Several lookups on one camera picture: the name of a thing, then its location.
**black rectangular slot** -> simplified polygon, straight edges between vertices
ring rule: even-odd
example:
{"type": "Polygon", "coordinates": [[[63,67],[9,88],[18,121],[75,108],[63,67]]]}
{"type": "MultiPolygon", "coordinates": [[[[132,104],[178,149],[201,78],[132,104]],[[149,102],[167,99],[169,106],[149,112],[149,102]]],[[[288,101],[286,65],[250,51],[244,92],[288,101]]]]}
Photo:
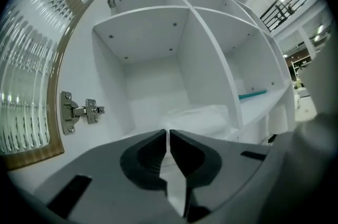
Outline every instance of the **black rectangular slot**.
{"type": "Polygon", "coordinates": [[[59,215],[67,219],[68,215],[80,200],[85,192],[91,178],[84,175],[76,175],[54,199],[47,205],[47,207],[59,215]]]}
{"type": "Polygon", "coordinates": [[[244,151],[243,153],[241,153],[241,155],[248,157],[248,158],[261,160],[261,161],[264,161],[264,159],[266,158],[265,154],[259,154],[259,153],[254,153],[250,151],[244,151]]]}

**hinge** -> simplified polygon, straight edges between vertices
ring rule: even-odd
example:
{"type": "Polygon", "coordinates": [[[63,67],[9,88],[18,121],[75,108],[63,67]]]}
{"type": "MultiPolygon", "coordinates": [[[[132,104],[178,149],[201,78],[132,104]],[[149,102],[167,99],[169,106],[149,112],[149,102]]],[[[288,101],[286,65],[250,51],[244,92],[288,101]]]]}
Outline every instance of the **hinge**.
{"type": "Polygon", "coordinates": [[[72,101],[72,94],[67,91],[60,93],[60,113],[61,113],[61,125],[65,135],[74,133],[74,124],[80,119],[80,117],[86,117],[88,124],[96,124],[99,122],[100,114],[105,113],[105,107],[96,106],[94,99],[86,99],[86,105],[79,107],[74,101],[72,101]]]}
{"type": "Polygon", "coordinates": [[[109,8],[115,8],[116,4],[115,4],[115,0],[107,0],[107,3],[109,5],[109,8]]]}

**plastic bag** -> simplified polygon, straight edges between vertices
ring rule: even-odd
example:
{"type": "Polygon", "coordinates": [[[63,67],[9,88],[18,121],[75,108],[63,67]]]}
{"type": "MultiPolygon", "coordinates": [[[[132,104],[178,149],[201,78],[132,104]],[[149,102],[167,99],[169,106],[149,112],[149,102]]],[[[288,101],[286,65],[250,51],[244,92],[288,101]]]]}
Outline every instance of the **plastic bag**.
{"type": "Polygon", "coordinates": [[[225,139],[231,133],[228,108],[221,105],[171,111],[162,117],[159,127],[166,130],[184,130],[217,139],[225,139]]]}

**ribbed glass panel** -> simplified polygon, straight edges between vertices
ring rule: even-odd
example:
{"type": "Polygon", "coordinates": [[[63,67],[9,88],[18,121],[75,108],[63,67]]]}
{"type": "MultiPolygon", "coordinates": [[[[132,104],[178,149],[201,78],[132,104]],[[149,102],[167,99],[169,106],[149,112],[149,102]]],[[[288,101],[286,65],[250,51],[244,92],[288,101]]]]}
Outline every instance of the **ribbed glass panel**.
{"type": "Polygon", "coordinates": [[[47,86],[58,45],[89,0],[10,0],[0,19],[0,153],[50,142],[47,86]]]}

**railing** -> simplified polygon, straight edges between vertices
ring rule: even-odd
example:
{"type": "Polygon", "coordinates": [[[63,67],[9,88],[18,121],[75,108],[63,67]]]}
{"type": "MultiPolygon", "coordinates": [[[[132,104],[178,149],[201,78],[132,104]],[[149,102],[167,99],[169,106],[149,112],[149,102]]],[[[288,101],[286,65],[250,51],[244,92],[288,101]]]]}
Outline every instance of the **railing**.
{"type": "Polygon", "coordinates": [[[293,15],[307,0],[275,0],[260,19],[265,26],[272,31],[284,23],[293,15]]]}

